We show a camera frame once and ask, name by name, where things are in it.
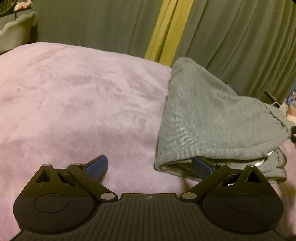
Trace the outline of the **grey sweatpants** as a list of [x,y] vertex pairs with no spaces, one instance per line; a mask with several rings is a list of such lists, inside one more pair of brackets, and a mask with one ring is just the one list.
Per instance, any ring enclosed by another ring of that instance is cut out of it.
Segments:
[[182,57],[171,69],[154,167],[199,181],[191,170],[194,157],[243,169],[243,164],[275,150],[276,160],[259,170],[269,182],[285,182],[287,158],[280,147],[290,139],[293,125],[276,107],[237,95],[195,61]]

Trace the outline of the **water bottle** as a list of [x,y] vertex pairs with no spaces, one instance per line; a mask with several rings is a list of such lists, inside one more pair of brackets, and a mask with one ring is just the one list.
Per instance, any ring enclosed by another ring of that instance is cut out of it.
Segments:
[[293,101],[296,99],[296,89],[293,90],[293,92],[289,95],[287,100],[285,101],[285,104],[289,106]]

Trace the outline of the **pink plush blanket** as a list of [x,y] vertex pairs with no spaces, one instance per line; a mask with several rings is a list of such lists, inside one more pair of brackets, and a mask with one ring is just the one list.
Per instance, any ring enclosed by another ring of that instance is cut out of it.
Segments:
[[[1,56],[1,240],[295,240],[295,180],[253,165],[231,181],[229,165],[199,181],[154,167],[171,69],[54,43]],[[98,182],[117,201],[35,201],[43,164],[100,155]],[[194,186],[204,195],[182,201]]]

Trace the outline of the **grey curtain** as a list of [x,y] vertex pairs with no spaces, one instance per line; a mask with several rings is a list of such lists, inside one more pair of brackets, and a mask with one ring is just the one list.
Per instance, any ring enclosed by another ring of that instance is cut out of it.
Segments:
[[[162,2],[33,1],[36,40],[144,58]],[[173,63],[180,57],[241,95],[284,99],[295,83],[295,1],[194,1]]]

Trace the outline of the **yellow curtain strip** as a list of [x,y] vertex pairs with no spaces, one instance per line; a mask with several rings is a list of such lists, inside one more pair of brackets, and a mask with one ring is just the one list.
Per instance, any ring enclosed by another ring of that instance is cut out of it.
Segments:
[[171,66],[181,41],[193,0],[164,0],[144,58]]

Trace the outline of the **white drawstring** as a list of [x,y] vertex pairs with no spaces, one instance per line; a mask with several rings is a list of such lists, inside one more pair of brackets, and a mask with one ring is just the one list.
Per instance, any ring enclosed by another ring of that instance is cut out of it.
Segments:
[[255,166],[263,169],[271,165],[274,162],[274,160],[276,160],[276,151],[272,150],[269,151],[263,158],[258,159],[255,162]]

